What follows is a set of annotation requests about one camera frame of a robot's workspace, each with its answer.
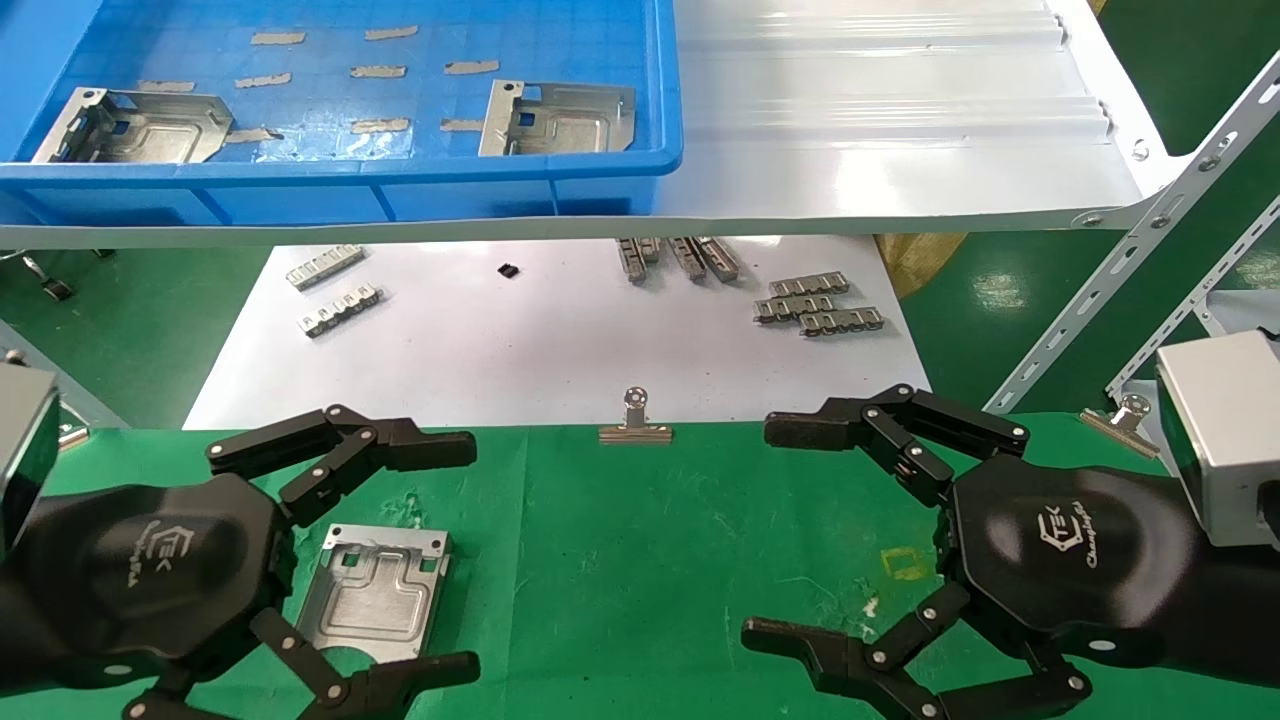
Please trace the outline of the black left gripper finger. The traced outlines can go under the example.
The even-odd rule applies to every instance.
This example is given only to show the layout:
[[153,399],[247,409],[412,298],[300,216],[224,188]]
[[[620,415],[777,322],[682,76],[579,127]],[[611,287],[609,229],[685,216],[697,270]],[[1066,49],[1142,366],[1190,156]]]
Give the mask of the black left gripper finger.
[[308,527],[381,470],[466,468],[477,459],[472,433],[425,433],[410,418],[371,419],[347,406],[303,413],[207,447],[216,474],[246,480],[302,465],[279,489],[279,506]]

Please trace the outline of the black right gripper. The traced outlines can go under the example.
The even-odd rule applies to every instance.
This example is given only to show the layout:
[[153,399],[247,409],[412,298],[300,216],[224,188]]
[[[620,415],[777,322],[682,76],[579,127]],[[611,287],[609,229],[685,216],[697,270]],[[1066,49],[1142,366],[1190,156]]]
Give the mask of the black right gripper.
[[[877,642],[767,618],[744,623],[745,648],[797,660],[817,692],[859,700],[884,719],[1053,719],[1093,691],[1061,653],[1120,667],[1199,662],[1192,587],[1201,530],[1170,478],[1032,465],[1016,459],[1029,442],[1025,427],[913,386],[827,398],[815,413],[771,413],[764,439],[860,450],[924,506],[948,505],[955,470],[923,439],[993,457],[950,495],[947,575],[957,583]],[[941,693],[918,683],[908,665],[961,618],[1021,656],[1029,674]]]

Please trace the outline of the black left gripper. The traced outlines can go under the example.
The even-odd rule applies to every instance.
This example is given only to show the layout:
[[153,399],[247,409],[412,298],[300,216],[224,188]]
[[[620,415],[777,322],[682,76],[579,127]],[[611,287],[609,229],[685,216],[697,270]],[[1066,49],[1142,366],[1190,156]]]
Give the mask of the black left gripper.
[[187,697],[259,641],[311,691],[300,719],[406,719],[421,693],[480,678],[471,651],[342,676],[275,610],[292,589],[293,539],[276,502],[234,474],[38,500],[26,523],[26,687],[163,674],[127,719],[224,719]]

